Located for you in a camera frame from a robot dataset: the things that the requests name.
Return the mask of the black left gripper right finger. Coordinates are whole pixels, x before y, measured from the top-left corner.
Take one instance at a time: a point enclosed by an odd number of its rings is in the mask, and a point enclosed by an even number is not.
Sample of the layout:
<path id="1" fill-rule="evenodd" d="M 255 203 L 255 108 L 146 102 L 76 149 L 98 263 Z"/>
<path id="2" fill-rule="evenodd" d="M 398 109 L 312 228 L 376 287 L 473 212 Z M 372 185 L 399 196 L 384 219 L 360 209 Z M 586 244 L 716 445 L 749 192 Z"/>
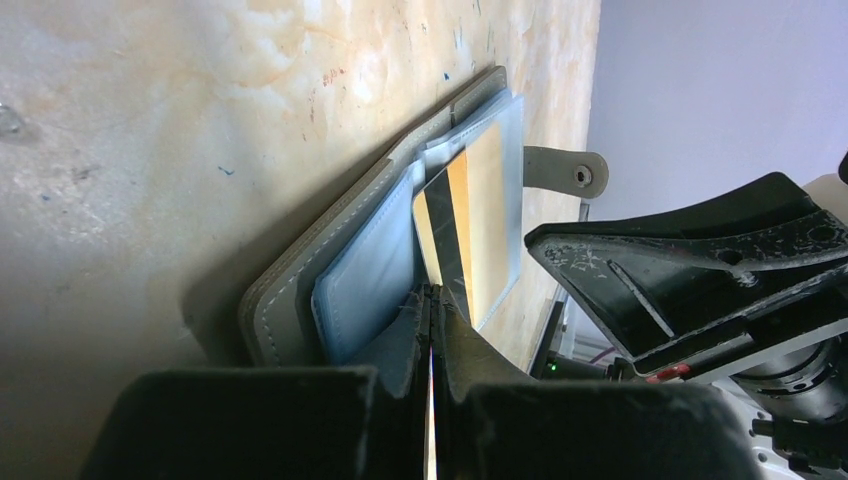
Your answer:
<path id="1" fill-rule="evenodd" d="M 433 291 L 442 479 L 758 479 L 742 427 L 707 386 L 542 381 Z"/>

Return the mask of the grey card holder wallet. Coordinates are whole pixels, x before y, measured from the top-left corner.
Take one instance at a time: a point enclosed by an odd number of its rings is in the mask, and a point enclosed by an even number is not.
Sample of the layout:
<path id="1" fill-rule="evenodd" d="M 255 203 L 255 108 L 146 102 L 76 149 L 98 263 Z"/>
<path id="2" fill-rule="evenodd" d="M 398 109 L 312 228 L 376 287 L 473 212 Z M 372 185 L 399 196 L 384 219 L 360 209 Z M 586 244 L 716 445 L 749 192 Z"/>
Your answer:
<path id="1" fill-rule="evenodd" d="M 494 122 L 503 129 L 513 273 L 503 302 L 521 273 L 524 189 L 592 199 L 609 179 L 599 154 L 525 145 L 523 115 L 523 98 L 497 66 L 405 131 L 246 292 L 238 318 L 253 363 L 344 364 L 379 336 L 429 283 L 414 196 Z"/>

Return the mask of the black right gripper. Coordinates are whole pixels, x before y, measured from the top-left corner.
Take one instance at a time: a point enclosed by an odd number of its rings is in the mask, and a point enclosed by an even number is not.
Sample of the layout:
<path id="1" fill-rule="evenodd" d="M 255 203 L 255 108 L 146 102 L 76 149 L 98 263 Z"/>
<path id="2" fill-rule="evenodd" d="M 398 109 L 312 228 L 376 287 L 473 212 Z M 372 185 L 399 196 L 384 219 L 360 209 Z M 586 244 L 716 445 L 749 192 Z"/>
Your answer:
<path id="1" fill-rule="evenodd" d="M 847 221 L 781 173 L 665 213 L 547 223 L 525 246 L 641 375 L 699 371 L 847 313 Z"/>

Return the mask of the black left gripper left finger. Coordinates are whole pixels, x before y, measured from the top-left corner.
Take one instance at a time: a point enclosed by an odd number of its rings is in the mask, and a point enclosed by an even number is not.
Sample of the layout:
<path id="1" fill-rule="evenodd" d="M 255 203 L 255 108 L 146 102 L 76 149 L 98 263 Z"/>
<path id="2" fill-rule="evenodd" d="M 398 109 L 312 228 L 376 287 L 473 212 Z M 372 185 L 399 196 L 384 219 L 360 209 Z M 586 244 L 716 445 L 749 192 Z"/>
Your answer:
<path id="1" fill-rule="evenodd" d="M 170 370 L 119 396 L 84 479 L 422 479 L 429 313 L 420 286 L 342 366 Z"/>

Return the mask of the gold card black stripe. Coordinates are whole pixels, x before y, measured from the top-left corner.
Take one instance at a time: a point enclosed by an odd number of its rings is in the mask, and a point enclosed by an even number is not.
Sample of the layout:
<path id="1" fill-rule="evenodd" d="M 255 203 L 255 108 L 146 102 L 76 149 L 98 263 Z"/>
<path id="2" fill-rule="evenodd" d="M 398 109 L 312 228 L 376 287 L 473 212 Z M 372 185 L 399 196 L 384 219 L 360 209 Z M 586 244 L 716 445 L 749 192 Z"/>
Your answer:
<path id="1" fill-rule="evenodd" d="M 513 283 L 504 153 L 503 129 L 494 122 L 412 202 L 427 280 L 448 290 L 476 330 Z"/>

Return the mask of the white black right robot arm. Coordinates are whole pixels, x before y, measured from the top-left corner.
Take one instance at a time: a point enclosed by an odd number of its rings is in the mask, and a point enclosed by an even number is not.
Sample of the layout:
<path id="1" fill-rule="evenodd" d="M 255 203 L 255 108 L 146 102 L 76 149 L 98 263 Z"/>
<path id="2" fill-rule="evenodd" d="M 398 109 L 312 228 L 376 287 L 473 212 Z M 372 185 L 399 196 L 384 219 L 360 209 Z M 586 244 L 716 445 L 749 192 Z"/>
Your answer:
<path id="1" fill-rule="evenodd" d="M 847 168 L 780 172 L 686 208 L 525 238 L 650 383 L 733 381 L 805 479 L 847 475 Z"/>

